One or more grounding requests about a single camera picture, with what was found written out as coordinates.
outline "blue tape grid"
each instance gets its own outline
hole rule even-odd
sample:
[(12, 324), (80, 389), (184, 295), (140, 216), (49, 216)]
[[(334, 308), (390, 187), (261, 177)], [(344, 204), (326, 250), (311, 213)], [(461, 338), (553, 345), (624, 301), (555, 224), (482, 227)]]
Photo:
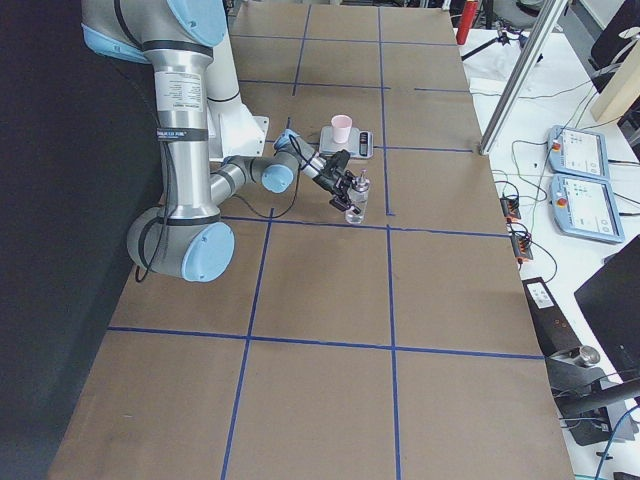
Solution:
[[(266, 39), (280, 39), (280, 40), (313, 40), (314, 42), (344, 42), (344, 43), (380, 43), (379, 40), (346, 40), (341, 38), (322, 38), (322, 37), (307, 37), (306, 31), (302, 37), (288, 36), (288, 35), (247, 35), (242, 33), (229, 34), (230, 38), (266, 38)], [(458, 45), (455, 43), (432, 43), (432, 42), (403, 42), (398, 40), (386, 40), (382, 43), (393, 45), (423, 45), (427, 47), (455, 47)]]
[(483, 233), (483, 232), (467, 232), (464, 230), (438, 230), (434, 228), (414, 228), (414, 227), (392, 227), (390, 225), (352, 225), (349, 223), (330, 223), (330, 222), (307, 222), (304, 220), (285, 220), (282, 218), (266, 219), (260, 217), (241, 217), (236, 215), (223, 215), (223, 220), (238, 220), (241, 222), (262, 222), (262, 223), (281, 223), (284, 225), (304, 225), (312, 227), (332, 227), (332, 228), (360, 228), (363, 230), (390, 230), (392, 232), (422, 232), (437, 233), (440, 235), (465, 235), (471, 237), (493, 237), (493, 238), (509, 238), (508, 233)]
[(229, 458), (231, 456), (231, 445), (233, 443), (233, 434), (236, 427), (236, 419), (238, 417), (238, 407), (240, 405), (240, 395), (242, 394), (242, 384), (244, 383), (244, 372), (247, 366), (247, 360), (249, 358), (249, 347), (251, 346), (251, 333), (253, 332), (253, 323), (256, 318), (256, 309), (258, 307), (258, 298), (260, 297), (260, 286), (262, 285), (262, 274), (264, 273), (264, 263), (267, 258), (267, 247), (269, 246), (269, 236), (271, 235), (271, 217), (273, 217), (273, 208), (269, 212), (269, 221), (267, 223), (267, 231), (264, 235), (264, 244), (262, 246), (262, 258), (260, 259), (260, 269), (258, 270), (258, 280), (256, 281), (256, 290), (253, 295), (253, 304), (251, 305), (251, 317), (249, 318), (249, 327), (247, 328), (247, 335), (244, 342), (244, 353), (242, 354), (242, 364), (240, 367), (240, 374), (238, 378), (238, 385), (236, 387), (236, 396), (233, 401), (233, 411), (231, 414), (231, 423), (229, 424), (229, 433), (227, 435), (227, 446), (224, 452), (224, 462), (222, 464), (222, 472), (220, 474), (220, 480), (225, 480), (227, 477), (227, 469), (229, 467)]
[(454, 355), (462, 357), (485, 357), (485, 358), (511, 358), (519, 360), (544, 360), (542, 355), (528, 355), (524, 353), (505, 352), (482, 352), (477, 350), (454, 350), (448, 348), (412, 347), (407, 345), (376, 345), (374, 343), (357, 342), (334, 342), (329, 340), (311, 340), (306, 338), (286, 338), (267, 337), (261, 335), (240, 335), (233, 333), (200, 332), (196, 330), (172, 330), (164, 328), (142, 328), (142, 327), (117, 327), (110, 326), (107, 330), (111, 332), (141, 333), (151, 335), (172, 335), (178, 337), (204, 337), (219, 338), (226, 340), (250, 340), (251, 342), (263, 343), (286, 343), (291, 345), (312, 345), (318, 347), (353, 348), (357, 350), (385, 350), (396, 352), (424, 353), (434, 355)]
[(387, 168), (387, 115), (384, 105), (384, 54), (382, 51), (382, 20), (378, 8), (378, 54), (380, 64), (380, 108), (382, 113), (382, 165), (384, 171), (384, 208), (387, 216), (395, 216), (389, 201), (389, 171)]
[(302, 33), (302, 42), (300, 44), (300, 55), (298, 56), (298, 66), (296, 67), (296, 78), (293, 80), (293, 91), (291, 96), (296, 96), (296, 90), (298, 89), (298, 79), (300, 78), (300, 65), (302, 63), (302, 54), (304, 53), (304, 42), (307, 38), (307, 29), (309, 28), (309, 18), (311, 17), (311, 5), (307, 7), (307, 19), (304, 22), (304, 32)]
[[(265, 38), (265, 39), (292, 39), (301, 40), (300, 53), (298, 57), (298, 64), (296, 67), (296, 75), (293, 82), (269, 82), (260, 80), (240, 80), (241, 83), (271, 83), (271, 84), (285, 84), (292, 85), (292, 96), (296, 95), (298, 85), (308, 86), (320, 86), (320, 87), (344, 87), (344, 88), (379, 88), (381, 94), (381, 109), (382, 109), (382, 145), (375, 146), (375, 148), (382, 149), (384, 159), (384, 183), (385, 183), (385, 210), (388, 216), (393, 216), (393, 212), (390, 207), (389, 201), (389, 184), (388, 184), (388, 170), (387, 170), (387, 151), (388, 150), (418, 150), (418, 151), (443, 151), (443, 152), (472, 152), (470, 149), (456, 149), (456, 148), (430, 148), (430, 147), (401, 147), (401, 146), (388, 146), (386, 140), (386, 119), (385, 119), (385, 90), (389, 90), (389, 87), (384, 86), (384, 73), (383, 73), (383, 45), (384, 44), (401, 44), (401, 45), (425, 45), (425, 46), (438, 46), (438, 47), (455, 47), (456, 44), (441, 44), (441, 43), (429, 43), (429, 42), (400, 42), (400, 41), (384, 41), (382, 38), (381, 28), (381, 15), (380, 9), (378, 9), (378, 39), (377, 40), (341, 40), (341, 39), (329, 39), (329, 38), (310, 38), (307, 37), (307, 29), (309, 25), (309, 18), (311, 14), (311, 5), (307, 10), (307, 17), (305, 21), (304, 33), (302, 37), (291, 36), (267, 36), (267, 35), (231, 35), (232, 37), (250, 37), (250, 38)], [(352, 42), (352, 43), (374, 43), (378, 44), (379, 49), (379, 61), (380, 61), (380, 85), (379, 86), (362, 86), (362, 85), (341, 85), (341, 84), (315, 84), (299, 82), (300, 66), (304, 54), (305, 42), (308, 40), (324, 41), (324, 42)], [(462, 90), (446, 90), (446, 89), (426, 89), (415, 88), (416, 91), (438, 91), (438, 92), (463, 92)], [(287, 128), (290, 127), (291, 118), (287, 119)], [(270, 217), (273, 217), (273, 209), (271, 209)], [(233, 436), (235, 432), (235, 425), (240, 406), (242, 388), (244, 383), (244, 377), (246, 372), (246, 366), (249, 359), (250, 347), (252, 342), (271, 342), (271, 343), (286, 343), (297, 345), (314, 345), (325, 346), (335, 348), (355, 348), (355, 349), (371, 349), (371, 350), (385, 350), (389, 351), (391, 355), (391, 369), (392, 369), (392, 395), (393, 395), (393, 418), (394, 418), (394, 445), (395, 445), (395, 464), (396, 464), (396, 480), (402, 479), (402, 462), (401, 462), (401, 445), (400, 445), (400, 418), (399, 418), (399, 405), (398, 405), (398, 369), (397, 369), (397, 352), (413, 352), (422, 354), (439, 354), (439, 355), (458, 355), (458, 356), (473, 356), (473, 357), (493, 357), (493, 358), (508, 358), (508, 359), (524, 359), (524, 360), (543, 360), (543, 356), (539, 355), (525, 355), (516, 353), (503, 353), (503, 352), (482, 352), (482, 351), (468, 351), (468, 350), (452, 350), (452, 349), (437, 349), (426, 347), (413, 347), (413, 346), (401, 346), (396, 344), (396, 332), (395, 332), (395, 311), (394, 311), (394, 289), (393, 289), (393, 263), (392, 263), (392, 237), (391, 232), (426, 232), (445, 235), (470, 235), (480, 237), (498, 237), (508, 238), (507, 234), (492, 234), (492, 233), (479, 233), (479, 232), (465, 232), (465, 231), (447, 231), (447, 230), (434, 230), (434, 229), (422, 229), (422, 228), (400, 228), (386, 226), (372, 226), (372, 225), (349, 225), (349, 224), (332, 224), (332, 223), (314, 223), (295, 220), (283, 220), (283, 219), (261, 219), (250, 217), (236, 217), (225, 216), (225, 219), (238, 220), (238, 221), (251, 221), (251, 222), (264, 222), (267, 223), (267, 229), (265, 232), (265, 239), (262, 249), (262, 257), (260, 260), (260, 267), (258, 270), (258, 278), (256, 281), (256, 287), (254, 292), (253, 303), (251, 307), (251, 315), (249, 320), (249, 326), (247, 328), (246, 335), (239, 334), (227, 334), (227, 333), (215, 333), (215, 332), (200, 332), (200, 331), (181, 331), (170, 329), (152, 329), (152, 328), (138, 328), (138, 327), (108, 327), (109, 331), (113, 332), (129, 332), (139, 334), (160, 334), (160, 335), (175, 335), (175, 336), (189, 336), (189, 337), (207, 337), (218, 339), (230, 339), (244, 341), (244, 351), (242, 356), (242, 362), (240, 372), (238, 375), (238, 383), (236, 386), (233, 410), (231, 421), (229, 425), (229, 431), (227, 435), (227, 443), (225, 448), (224, 461), (220, 478), (225, 480), (228, 473), (229, 461), (231, 458), (231, 450), (233, 446)], [(387, 242), (387, 273), (388, 273), (388, 294), (389, 294), (389, 327), (390, 327), (390, 345), (376, 345), (367, 343), (349, 343), (349, 342), (334, 342), (334, 341), (320, 341), (309, 339), (296, 339), (296, 338), (281, 338), (281, 337), (266, 337), (266, 336), (254, 336), (253, 325), (255, 321), (255, 315), (260, 296), (260, 289), (262, 284), (262, 278), (264, 274), (264, 265), (266, 261), (266, 254), (269, 245), (269, 239), (271, 235), (271, 227), (274, 223), (289, 224), (289, 225), (313, 225), (319, 227), (334, 227), (334, 228), (363, 228), (373, 230), (384, 230), (386, 232)]]

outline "white table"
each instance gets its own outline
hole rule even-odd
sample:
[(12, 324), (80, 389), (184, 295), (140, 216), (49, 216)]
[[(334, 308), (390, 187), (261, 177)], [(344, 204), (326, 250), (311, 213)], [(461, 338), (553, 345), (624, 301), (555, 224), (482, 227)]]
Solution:
[[(496, 37), (495, 31), (472, 30), (465, 45), (460, 47), (461, 54), (467, 53), (485, 41)], [(494, 94), (500, 92), (509, 78), (510, 72), (520, 53), (517, 42), (510, 45), (492, 45), (486, 50), (474, 55), (464, 62), (465, 73), (469, 80), (470, 90)], [(548, 39), (543, 50), (544, 59), (538, 63), (530, 74), (521, 96), (534, 97), (551, 95), (562, 90), (571, 89), (587, 82), (589, 77), (582, 64), (571, 49), (563, 34), (554, 33)], [(511, 145), (515, 140), (531, 142), (546, 141), (549, 128), (553, 125), (576, 127), (576, 121), (584, 110), (587, 102), (591, 105), (597, 94), (595, 88), (588, 82), (575, 90), (555, 96), (553, 98), (520, 99), (516, 103), (506, 127), (500, 133), (498, 141), (490, 152), (491, 166), (494, 169), (495, 180), (508, 180), (515, 184), (521, 195), (534, 196), (536, 190), (527, 185), (517, 176), (517, 168), (511, 158)], [(474, 94), (474, 105), (481, 129), (484, 129), (498, 103), (499, 96)], [(589, 109), (582, 114), (578, 128), (596, 125)], [(633, 151), (620, 132), (615, 122), (593, 130), (606, 136), (606, 146), (610, 159), (637, 162)], [(548, 191), (553, 173), (547, 167), (543, 170), (546, 147), (516, 144), (516, 159), (522, 176), (538, 184)], [(615, 192), (640, 200), (640, 168), (610, 165), (611, 184)], [(502, 192), (504, 185), (497, 184), (498, 192)], [(512, 193), (507, 188), (505, 193)], [(619, 211), (637, 212), (637, 206), (617, 198)], [(602, 259), (618, 252), (624, 244), (608, 245), (590, 240), (570, 237), (561, 233), (553, 220), (553, 213), (548, 202), (540, 202), (537, 207), (532, 206), (531, 200), (521, 200), (522, 223), (528, 228), (533, 225), (533, 240), (555, 257), (558, 271), (548, 284), (560, 308), (575, 330), (581, 342), (591, 345), (602, 353), (598, 341), (587, 325), (582, 312), (573, 296), (595, 271), (602, 266)], [(623, 217), (625, 244), (640, 234), (640, 217)], [(526, 262), (521, 269), (523, 279), (540, 276), (543, 279), (551, 277), (554, 271), (552, 260), (540, 249), (533, 247), (534, 261)], [(615, 371), (609, 360), (603, 356), (599, 366), (605, 373)], [(612, 381), (620, 381), (617, 376)], [(570, 432), (565, 431), (565, 440), (574, 472), (576, 474), (593, 476), (599, 457), (595, 452), (604, 449), (604, 443), (586, 447), (578, 446)], [(612, 478), (612, 472), (624, 471), (640, 475), (640, 435), (636, 435), (634, 442), (615, 443), (610, 450), (613, 459), (605, 462), (601, 477)]]

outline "black wall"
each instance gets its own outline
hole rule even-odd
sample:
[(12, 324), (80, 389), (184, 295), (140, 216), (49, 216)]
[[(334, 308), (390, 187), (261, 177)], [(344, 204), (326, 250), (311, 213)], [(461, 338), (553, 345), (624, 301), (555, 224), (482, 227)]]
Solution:
[[(80, 22), (0, 2), (0, 479), (46, 475), (161, 193), (154, 121)], [(117, 64), (153, 102), (150, 67)]]

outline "computer monitor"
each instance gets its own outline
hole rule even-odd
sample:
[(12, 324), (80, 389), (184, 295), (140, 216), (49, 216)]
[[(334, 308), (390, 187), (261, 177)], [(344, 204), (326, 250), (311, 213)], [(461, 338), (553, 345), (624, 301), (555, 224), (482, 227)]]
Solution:
[(640, 235), (610, 258), (575, 297), (623, 380), (640, 375)]

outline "digital scale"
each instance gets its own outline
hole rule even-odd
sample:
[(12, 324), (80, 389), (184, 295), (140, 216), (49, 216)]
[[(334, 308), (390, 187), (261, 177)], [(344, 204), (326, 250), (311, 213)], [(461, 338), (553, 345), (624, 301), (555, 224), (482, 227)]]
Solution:
[(555, 125), (547, 141), (549, 165), (554, 172), (581, 177), (609, 178), (604, 135)]
[(606, 179), (557, 174), (551, 179), (553, 215), (563, 232), (606, 243), (624, 242), (613, 190)]
[(331, 155), (340, 150), (349, 152), (352, 158), (371, 158), (373, 156), (373, 134), (351, 128), (349, 140), (335, 143), (331, 126), (322, 127), (320, 131), (320, 153)]

